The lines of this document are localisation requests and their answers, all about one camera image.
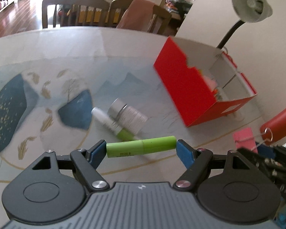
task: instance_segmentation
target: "wooden floor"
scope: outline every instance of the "wooden floor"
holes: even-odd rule
[[[0,37],[34,29],[42,29],[41,5],[42,0],[20,0],[15,5],[11,4],[2,11],[0,13]],[[54,5],[52,7],[48,7],[49,15],[52,15],[54,12]],[[177,32],[176,28],[177,26],[172,21],[165,30],[164,35],[175,35]]]

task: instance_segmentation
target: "clothing pile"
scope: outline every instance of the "clothing pile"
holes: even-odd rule
[[[192,5],[193,3],[190,3],[187,0],[166,0],[168,11],[170,13],[173,12],[179,14],[182,21],[184,20],[185,14],[189,12]]]

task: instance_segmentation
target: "wooden chair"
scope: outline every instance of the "wooden chair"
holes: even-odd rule
[[[172,18],[172,15],[164,8],[154,5],[153,7],[153,23],[151,27],[149,28],[148,32],[153,33],[156,27],[156,23],[158,19],[161,19],[161,25],[157,31],[157,34],[163,34],[165,31],[165,28],[168,26],[168,23],[170,22],[170,19]]]
[[[118,22],[117,22],[117,24],[118,24],[120,22],[122,16],[123,16],[123,14],[128,9],[130,4],[132,3],[132,1],[133,0],[113,0],[111,2],[110,10],[109,10],[109,16],[108,16],[108,23],[107,23],[108,27],[113,27],[114,18],[116,15],[116,10],[121,9],[121,12],[120,12],[119,18],[118,18]]]
[[[60,26],[64,26],[64,18],[65,18],[65,5],[71,5],[70,13],[68,16],[68,26],[71,26],[71,17],[73,14],[73,11],[76,12],[76,18],[75,18],[75,26],[78,25],[78,20],[80,17],[80,8],[81,6],[86,6],[86,11],[84,14],[84,19],[82,25],[85,26],[86,20],[87,20],[87,14],[89,7],[93,7],[93,13],[91,15],[91,22],[90,26],[93,25],[94,19],[95,19],[95,12],[96,9],[101,9],[101,16],[100,20],[98,22],[98,26],[103,27],[105,25],[106,16],[108,14],[108,10],[110,7],[110,4],[106,2],[105,0],[43,0],[42,1],[42,28],[48,27],[48,18],[47,18],[47,7],[49,5],[55,5],[54,15],[53,15],[53,28],[56,27],[56,17],[57,17],[57,5],[63,5],[62,11],[63,15],[61,16],[60,20]]]

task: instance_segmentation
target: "black lamp arm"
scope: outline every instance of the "black lamp arm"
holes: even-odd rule
[[[231,38],[232,34],[239,28],[241,25],[243,25],[245,22],[242,20],[237,21],[227,32],[227,34],[224,36],[224,38],[221,40],[217,48],[222,49],[224,45],[228,42],[228,40]]]

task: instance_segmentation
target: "red box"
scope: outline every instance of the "red box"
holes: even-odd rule
[[[233,60],[220,49],[169,37],[154,63],[186,126],[231,114],[256,96]],[[201,74],[216,80],[217,100]]]

